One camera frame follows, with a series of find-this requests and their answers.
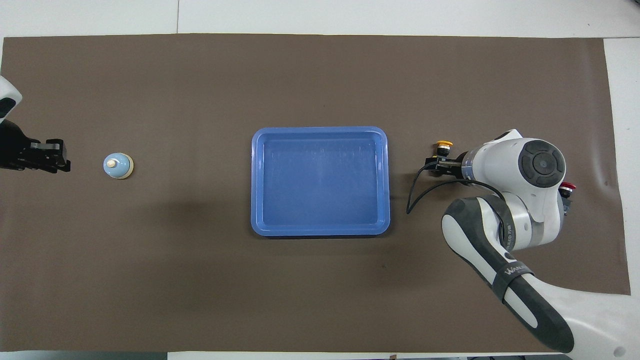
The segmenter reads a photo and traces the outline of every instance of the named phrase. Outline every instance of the tray rim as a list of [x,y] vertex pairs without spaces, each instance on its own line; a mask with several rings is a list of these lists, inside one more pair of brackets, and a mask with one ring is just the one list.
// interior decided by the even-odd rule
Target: tray rim
[[[382,154],[382,194],[383,200],[378,199],[378,205],[386,206],[384,209],[383,218],[379,218],[378,221],[371,227],[363,231],[362,227],[356,227],[354,225],[344,225],[343,229],[316,229],[314,227],[299,227],[291,226],[286,229],[267,229],[261,227],[258,221],[258,159],[257,156],[260,153],[258,144],[260,138],[264,135],[271,134],[309,134],[309,133],[374,133],[380,137]],[[267,237],[310,237],[310,236],[376,236],[384,233],[391,223],[391,201],[389,190],[389,170],[388,170],[388,139],[384,130],[377,126],[319,126],[319,127],[263,127],[255,132],[252,138],[252,152],[251,152],[251,226],[253,230],[261,235]]]

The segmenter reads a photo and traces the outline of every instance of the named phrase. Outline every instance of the black grip band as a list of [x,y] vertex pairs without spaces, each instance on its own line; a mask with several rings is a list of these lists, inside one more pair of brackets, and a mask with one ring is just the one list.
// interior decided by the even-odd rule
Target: black grip band
[[523,274],[533,274],[533,271],[531,271],[531,269],[521,261],[506,263],[495,273],[495,278],[491,285],[491,289],[495,296],[497,296],[501,302],[504,302],[504,294],[507,292],[507,288],[509,287],[509,284],[511,284],[511,281]]
[[493,195],[485,195],[480,197],[489,204],[489,207],[500,219],[500,226],[498,228],[498,237],[500,238],[500,245],[502,245],[507,251],[513,250],[516,246],[516,226],[513,221],[513,215],[507,203],[495,197]]

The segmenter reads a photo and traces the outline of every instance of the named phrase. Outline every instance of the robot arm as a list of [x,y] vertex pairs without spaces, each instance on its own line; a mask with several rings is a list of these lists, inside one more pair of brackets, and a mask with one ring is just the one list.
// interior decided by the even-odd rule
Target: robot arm
[[640,358],[640,301],[547,284],[511,255],[554,240],[561,228],[565,165],[559,150],[511,130],[456,161],[459,170],[444,159],[449,168],[441,172],[493,186],[504,200],[455,200],[442,217],[450,248],[549,348],[574,359]]
[[67,149],[61,139],[40,143],[26,137],[18,125],[6,119],[21,100],[20,92],[0,76],[0,168],[41,169],[53,174],[58,170],[71,171]]

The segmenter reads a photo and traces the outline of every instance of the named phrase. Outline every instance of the black cable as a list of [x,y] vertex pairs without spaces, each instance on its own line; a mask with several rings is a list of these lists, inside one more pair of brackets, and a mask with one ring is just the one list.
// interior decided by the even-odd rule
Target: black cable
[[411,204],[411,196],[413,195],[413,189],[415,188],[415,183],[418,181],[418,178],[420,177],[420,174],[425,171],[425,170],[434,170],[436,168],[438,163],[428,163],[425,164],[420,170],[418,170],[418,172],[416,173],[415,177],[413,178],[413,182],[411,183],[411,189],[409,189],[409,199],[406,202],[406,208],[407,208],[407,214],[409,214],[409,205]]
[[[417,180],[417,177],[420,175],[420,173],[423,170],[424,170],[424,167],[422,169],[420,169],[420,171],[418,171],[418,174],[416,175],[415,180]],[[449,181],[445,181],[443,183],[438,183],[436,185],[433,185],[432,187],[428,188],[427,190],[424,190],[422,192],[422,194],[418,195],[418,197],[415,198],[415,200],[413,202],[411,202],[411,196],[412,196],[412,193],[413,193],[413,187],[415,186],[415,180],[413,182],[413,185],[411,186],[411,191],[409,192],[409,200],[406,203],[406,213],[407,214],[411,213],[411,210],[413,210],[413,208],[416,206],[416,204],[418,204],[418,201],[420,201],[420,199],[422,199],[425,195],[427,195],[431,190],[434,190],[435,188],[439,188],[440,186],[443,186],[443,185],[446,185],[446,184],[453,184],[453,183],[476,184],[476,185],[482,186],[484,188],[487,188],[487,189],[493,191],[496,195],[498,195],[498,197],[500,197],[500,199],[504,200],[503,194],[498,189],[494,188],[493,186],[491,186],[489,184],[483,183],[482,181],[469,180],[469,179],[454,179],[454,180],[449,180]]]

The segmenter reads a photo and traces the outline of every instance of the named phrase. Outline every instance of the brown mat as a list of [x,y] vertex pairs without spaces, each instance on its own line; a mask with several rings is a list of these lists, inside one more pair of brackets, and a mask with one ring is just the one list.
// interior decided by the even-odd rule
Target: brown mat
[[[559,286],[629,293],[600,39],[300,35],[8,38],[31,137],[71,173],[0,176],[0,350],[546,351],[449,250],[438,189],[410,180],[510,128],[556,144],[579,187],[558,240],[517,253]],[[384,129],[392,225],[267,240],[249,224],[266,126]],[[102,160],[126,152],[125,181]],[[439,181],[425,178],[420,187]]]

